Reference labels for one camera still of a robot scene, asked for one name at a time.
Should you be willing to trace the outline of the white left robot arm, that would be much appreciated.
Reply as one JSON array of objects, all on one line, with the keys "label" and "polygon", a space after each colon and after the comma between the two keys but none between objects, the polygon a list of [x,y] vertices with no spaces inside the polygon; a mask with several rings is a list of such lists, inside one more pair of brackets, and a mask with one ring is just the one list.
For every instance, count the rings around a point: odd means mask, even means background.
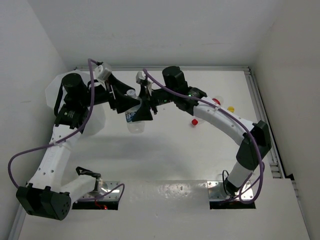
[{"label": "white left robot arm", "polygon": [[45,147],[42,161],[26,186],[20,186],[16,198],[27,214],[62,221],[73,203],[104,198],[101,194],[101,174],[77,167],[78,177],[62,185],[62,177],[73,147],[81,137],[93,114],[95,105],[109,103],[113,110],[123,113],[134,107],[134,89],[116,79],[111,73],[103,76],[75,70],[58,75],[46,89],[49,98],[58,87],[53,107],[56,117],[51,141]]}]

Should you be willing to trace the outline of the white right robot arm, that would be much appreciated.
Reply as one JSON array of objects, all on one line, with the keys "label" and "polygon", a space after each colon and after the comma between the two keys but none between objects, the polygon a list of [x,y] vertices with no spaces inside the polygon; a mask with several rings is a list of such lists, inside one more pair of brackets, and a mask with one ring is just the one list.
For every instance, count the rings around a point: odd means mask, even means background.
[{"label": "white right robot arm", "polygon": [[136,74],[142,103],[134,120],[151,121],[158,106],[173,102],[181,111],[213,125],[239,146],[236,163],[231,172],[222,177],[219,188],[212,193],[213,198],[225,202],[240,199],[241,190],[257,168],[259,176],[256,179],[256,193],[259,194],[264,178],[263,158],[271,149],[268,124],[262,120],[254,123],[223,108],[204,91],[189,86],[178,66],[166,67],[162,76],[164,85],[155,80],[146,69]]}]

